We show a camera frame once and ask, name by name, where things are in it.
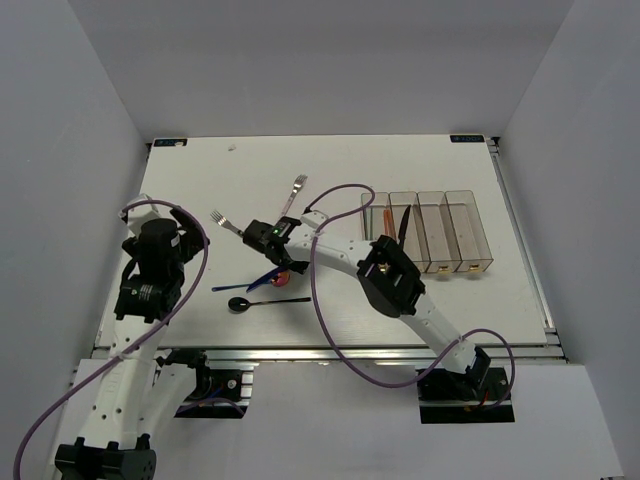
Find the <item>purple knife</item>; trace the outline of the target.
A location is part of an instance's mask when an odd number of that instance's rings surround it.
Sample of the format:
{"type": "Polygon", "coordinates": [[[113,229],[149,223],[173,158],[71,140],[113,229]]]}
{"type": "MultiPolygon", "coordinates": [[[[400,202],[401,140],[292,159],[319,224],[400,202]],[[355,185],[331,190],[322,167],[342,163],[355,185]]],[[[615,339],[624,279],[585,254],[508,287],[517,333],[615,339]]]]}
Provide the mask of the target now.
{"type": "Polygon", "coordinates": [[[286,268],[276,267],[268,271],[258,279],[256,279],[254,282],[252,282],[246,288],[246,292],[250,293],[263,285],[272,285],[275,287],[281,287],[288,282],[288,278],[289,278],[289,274],[286,268]]]}

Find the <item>iridescent pink spoon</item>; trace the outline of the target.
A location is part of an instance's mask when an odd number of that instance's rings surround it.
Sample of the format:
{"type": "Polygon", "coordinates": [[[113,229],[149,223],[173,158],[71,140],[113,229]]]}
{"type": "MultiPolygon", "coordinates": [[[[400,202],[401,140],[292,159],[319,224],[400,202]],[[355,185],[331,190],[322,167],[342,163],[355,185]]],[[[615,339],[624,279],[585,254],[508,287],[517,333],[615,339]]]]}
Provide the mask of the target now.
{"type": "Polygon", "coordinates": [[[222,291],[229,291],[229,290],[234,290],[234,289],[245,289],[251,284],[251,283],[246,283],[246,284],[231,284],[231,285],[222,285],[222,286],[215,286],[211,288],[212,292],[222,292],[222,291]]]}

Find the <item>dark-handled silver fork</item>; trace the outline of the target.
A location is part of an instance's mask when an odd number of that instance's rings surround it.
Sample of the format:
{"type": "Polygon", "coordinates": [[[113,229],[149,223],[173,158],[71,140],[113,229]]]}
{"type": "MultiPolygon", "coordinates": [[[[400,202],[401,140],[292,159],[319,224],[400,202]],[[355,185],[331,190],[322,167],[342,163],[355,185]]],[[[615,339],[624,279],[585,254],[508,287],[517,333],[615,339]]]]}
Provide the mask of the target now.
{"type": "Polygon", "coordinates": [[[236,227],[230,220],[228,220],[224,215],[222,215],[218,210],[213,210],[210,213],[211,219],[223,229],[226,229],[236,236],[243,238],[244,231],[240,228],[236,227]]]}

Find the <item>silver pink-handled fork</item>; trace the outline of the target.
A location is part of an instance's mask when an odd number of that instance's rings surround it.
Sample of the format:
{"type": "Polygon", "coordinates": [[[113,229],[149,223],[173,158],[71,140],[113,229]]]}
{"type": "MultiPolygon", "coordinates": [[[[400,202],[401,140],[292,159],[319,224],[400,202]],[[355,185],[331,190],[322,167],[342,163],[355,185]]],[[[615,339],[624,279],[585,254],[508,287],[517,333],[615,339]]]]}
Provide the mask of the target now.
{"type": "Polygon", "coordinates": [[[276,219],[279,220],[282,217],[286,216],[292,206],[292,204],[294,203],[297,195],[300,193],[300,191],[304,188],[306,182],[307,182],[308,176],[306,174],[300,174],[298,175],[292,185],[291,188],[291,192],[287,198],[287,200],[284,203],[284,206],[281,208],[280,212],[278,213],[278,215],[276,216],[276,219]]]}

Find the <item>black rainbow-handled spoon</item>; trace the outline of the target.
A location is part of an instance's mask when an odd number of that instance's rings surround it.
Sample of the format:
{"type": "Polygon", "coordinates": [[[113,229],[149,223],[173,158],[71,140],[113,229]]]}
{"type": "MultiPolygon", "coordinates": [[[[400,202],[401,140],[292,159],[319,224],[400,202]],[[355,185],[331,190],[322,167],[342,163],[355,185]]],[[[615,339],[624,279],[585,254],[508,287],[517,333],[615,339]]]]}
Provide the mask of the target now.
{"type": "Polygon", "coordinates": [[[227,307],[233,313],[244,313],[248,311],[251,307],[255,307],[255,306],[267,306],[267,305],[291,304],[291,303],[308,303],[311,301],[312,301],[311,297],[299,297],[299,298],[251,302],[248,299],[245,299],[243,297],[232,297],[227,302],[227,307]]]}

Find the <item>red chopstick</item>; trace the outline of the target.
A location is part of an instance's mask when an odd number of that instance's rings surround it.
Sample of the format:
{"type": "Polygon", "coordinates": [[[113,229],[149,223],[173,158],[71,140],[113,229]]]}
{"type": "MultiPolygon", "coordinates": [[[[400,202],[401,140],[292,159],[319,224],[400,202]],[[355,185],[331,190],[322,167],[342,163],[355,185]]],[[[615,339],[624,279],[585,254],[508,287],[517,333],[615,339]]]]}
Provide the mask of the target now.
{"type": "Polygon", "coordinates": [[[385,209],[383,211],[383,221],[385,235],[395,239],[395,226],[393,221],[393,214],[390,209],[385,209]]]}

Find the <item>black rainbow knife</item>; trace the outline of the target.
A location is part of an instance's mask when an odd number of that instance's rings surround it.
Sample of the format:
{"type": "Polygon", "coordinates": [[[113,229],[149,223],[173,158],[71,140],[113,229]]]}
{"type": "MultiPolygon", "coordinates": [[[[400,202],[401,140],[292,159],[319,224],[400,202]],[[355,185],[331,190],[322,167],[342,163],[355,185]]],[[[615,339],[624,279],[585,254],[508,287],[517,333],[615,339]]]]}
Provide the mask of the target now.
{"type": "Polygon", "coordinates": [[[407,205],[403,212],[399,231],[398,231],[398,243],[401,249],[404,249],[404,246],[405,246],[410,214],[411,214],[411,206],[407,205]]]}

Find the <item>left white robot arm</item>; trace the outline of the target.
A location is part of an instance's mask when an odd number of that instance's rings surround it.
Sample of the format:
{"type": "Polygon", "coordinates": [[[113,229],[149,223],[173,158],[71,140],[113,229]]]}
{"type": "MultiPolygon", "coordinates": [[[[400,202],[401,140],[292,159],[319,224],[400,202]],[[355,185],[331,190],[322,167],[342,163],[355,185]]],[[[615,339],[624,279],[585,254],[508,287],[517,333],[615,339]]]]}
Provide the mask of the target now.
{"type": "Polygon", "coordinates": [[[129,257],[114,308],[107,362],[72,391],[98,381],[98,393],[76,439],[58,446],[54,465],[64,479],[151,479],[153,446],[186,396],[199,399],[211,374],[195,364],[174,363],[155,386],[148,380],[155,355],[173,317],[195,292],[184,285],[185,266],[207,258],[210,241],[200,222],[183,208],[141,194],[121,211],[131,237],[129,257]]]}

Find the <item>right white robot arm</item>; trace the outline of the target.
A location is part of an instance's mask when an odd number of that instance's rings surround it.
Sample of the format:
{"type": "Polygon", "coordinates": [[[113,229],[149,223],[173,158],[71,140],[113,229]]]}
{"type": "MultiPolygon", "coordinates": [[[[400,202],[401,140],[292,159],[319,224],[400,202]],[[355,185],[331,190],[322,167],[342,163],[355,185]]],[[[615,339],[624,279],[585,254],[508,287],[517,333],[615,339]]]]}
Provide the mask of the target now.
{"type": "Polygon", "coordinates": [[[448,389],[465,399],[480,396],[488,385],[489,356],[437,309],[399,244],[387,235],[374,241],[333,235],[325,231],[328,221],[319,211],[273,225],[254,220],[242,239],[277,267],[303,274],[323,266],[357,279],[374,310],[400,320],[442,357],[448,389]]]}

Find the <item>left blue table label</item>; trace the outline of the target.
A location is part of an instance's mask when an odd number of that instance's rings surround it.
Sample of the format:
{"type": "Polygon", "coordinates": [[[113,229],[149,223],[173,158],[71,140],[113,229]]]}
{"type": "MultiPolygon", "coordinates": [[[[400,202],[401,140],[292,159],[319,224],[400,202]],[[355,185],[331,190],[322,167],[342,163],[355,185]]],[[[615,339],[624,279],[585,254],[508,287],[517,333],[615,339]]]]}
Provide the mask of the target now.
{"type": "Polygon", "coordinates": [[[152,146],[154,148],[163,148],[163,147],[184,147],[188,143],[187,138],[158,138],[155,139],[152,146]]]}

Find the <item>blue table label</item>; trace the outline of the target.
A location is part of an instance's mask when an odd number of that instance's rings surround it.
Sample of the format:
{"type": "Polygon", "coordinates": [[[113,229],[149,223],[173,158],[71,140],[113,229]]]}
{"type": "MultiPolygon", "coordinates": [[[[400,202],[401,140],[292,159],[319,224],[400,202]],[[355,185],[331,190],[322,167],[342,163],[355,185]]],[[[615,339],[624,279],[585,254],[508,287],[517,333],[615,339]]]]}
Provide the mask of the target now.
{"type": "Polygon", "coordinates": [[[483,135],[478,134],[451,134],[449,136],[452,143],[484,143],[483,135]]]}
{"type": "Polygon", "coordinates": [[[187,138],[158,138],[155,139],[152,146],[154,148],[163,148],[163,147],[184,147],[188,143],[187,138]]]}

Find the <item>right blue table label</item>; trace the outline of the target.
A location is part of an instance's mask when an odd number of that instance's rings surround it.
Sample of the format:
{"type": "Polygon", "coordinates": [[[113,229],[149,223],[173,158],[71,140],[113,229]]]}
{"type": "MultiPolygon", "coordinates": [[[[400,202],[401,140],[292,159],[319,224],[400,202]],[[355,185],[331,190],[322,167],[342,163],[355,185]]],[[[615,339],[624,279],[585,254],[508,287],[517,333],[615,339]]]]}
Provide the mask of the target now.
{"type": "Polygon", "coordinates": [[[484,143],[483,135],[478,134],[451,134],[449,136],[452,143],[484,143]]]}

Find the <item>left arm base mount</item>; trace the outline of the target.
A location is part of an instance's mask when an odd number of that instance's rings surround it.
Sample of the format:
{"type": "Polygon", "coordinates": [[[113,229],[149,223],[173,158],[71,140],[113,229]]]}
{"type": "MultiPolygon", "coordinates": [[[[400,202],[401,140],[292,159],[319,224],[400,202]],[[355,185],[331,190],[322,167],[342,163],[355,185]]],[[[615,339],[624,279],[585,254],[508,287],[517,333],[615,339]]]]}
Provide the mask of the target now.
{"type": "Polygon", "coordinates": [[[204,350],[171,349],[155,360],[156,377],[170,365],[184,365],[195,378],[193,391],[178,407],[175,418],[242,419],[248,409],[247,396],[242,394],[244,370],[213,367],[204,350]]]}

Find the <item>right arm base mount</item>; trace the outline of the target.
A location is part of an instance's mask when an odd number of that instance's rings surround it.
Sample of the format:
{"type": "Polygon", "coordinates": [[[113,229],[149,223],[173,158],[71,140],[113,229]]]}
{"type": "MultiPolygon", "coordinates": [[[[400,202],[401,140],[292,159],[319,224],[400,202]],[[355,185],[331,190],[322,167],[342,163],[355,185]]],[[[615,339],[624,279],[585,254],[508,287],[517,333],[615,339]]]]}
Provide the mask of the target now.
{"type": "Polygon", "coordinates": [[[423,425],[514,423],[508,386],[503,367],[491,367],[477,390],[456,384],[448,371],[435,369],[417,384],[420,421],[423,425]]]}

